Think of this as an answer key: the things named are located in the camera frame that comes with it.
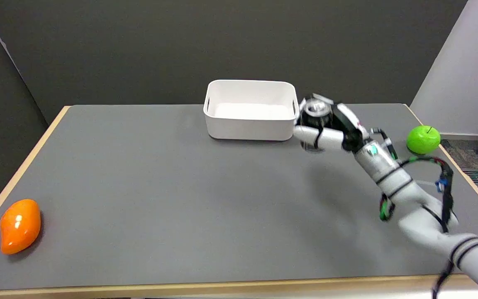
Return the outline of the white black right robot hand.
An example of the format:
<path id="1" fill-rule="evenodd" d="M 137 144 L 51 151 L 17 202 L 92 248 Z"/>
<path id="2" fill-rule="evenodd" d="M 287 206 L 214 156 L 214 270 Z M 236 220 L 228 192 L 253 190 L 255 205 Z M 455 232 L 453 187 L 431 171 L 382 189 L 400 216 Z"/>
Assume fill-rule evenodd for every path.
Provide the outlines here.
<path id="1" fill-rule="evenodd" d="M 356 153 L 370 140 L 366 127 L 342 102 L 312 93 L 304 97 L 298 108 L 293 136 L 306 151 Z"/>

